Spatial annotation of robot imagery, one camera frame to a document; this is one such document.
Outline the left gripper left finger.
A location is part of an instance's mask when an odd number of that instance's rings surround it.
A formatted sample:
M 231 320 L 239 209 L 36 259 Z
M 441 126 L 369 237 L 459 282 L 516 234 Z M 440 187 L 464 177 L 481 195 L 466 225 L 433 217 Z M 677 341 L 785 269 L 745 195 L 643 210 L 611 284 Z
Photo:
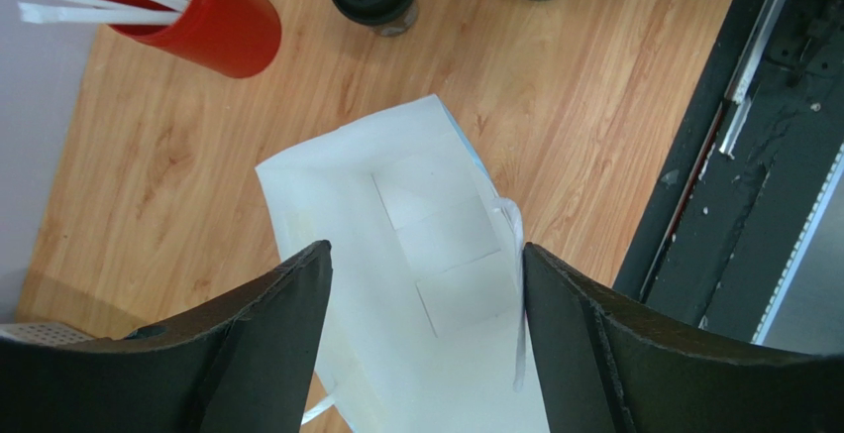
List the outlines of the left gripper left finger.
M 5 432 L 296 432 L 332 283 L 318 241 L 123 339 L 1 343 Z

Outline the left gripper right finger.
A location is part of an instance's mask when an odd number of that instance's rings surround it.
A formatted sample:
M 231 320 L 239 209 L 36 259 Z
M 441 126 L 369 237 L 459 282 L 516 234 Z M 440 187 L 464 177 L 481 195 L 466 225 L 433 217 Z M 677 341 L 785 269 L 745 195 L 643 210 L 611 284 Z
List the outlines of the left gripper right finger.
M 839 432 L 843 359 L 737 341 L 663 315 L 543 247 L 522 253 L 553 432 Z

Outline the white paper bag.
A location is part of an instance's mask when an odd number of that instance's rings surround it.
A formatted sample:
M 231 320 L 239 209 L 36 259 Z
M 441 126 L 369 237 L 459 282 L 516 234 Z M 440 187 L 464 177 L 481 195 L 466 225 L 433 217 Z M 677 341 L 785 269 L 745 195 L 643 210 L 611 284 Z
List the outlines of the white paper bag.
M 442 100 L 366 116 L 260 163 L 279 254 L 331 244 L 316 361 L 355 432 L 545 432 L 523 222 Z

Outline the single dark plastic cup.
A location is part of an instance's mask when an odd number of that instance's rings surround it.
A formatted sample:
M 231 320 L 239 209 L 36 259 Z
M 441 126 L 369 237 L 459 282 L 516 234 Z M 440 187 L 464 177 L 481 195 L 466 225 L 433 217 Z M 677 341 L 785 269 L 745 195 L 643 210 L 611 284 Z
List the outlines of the single dark plastic cup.
M 418 3 L 413 3 L 396 19 L 372 28 L 380 37 L 397 37 L 407 32 L 417 21 L 419 15 Z

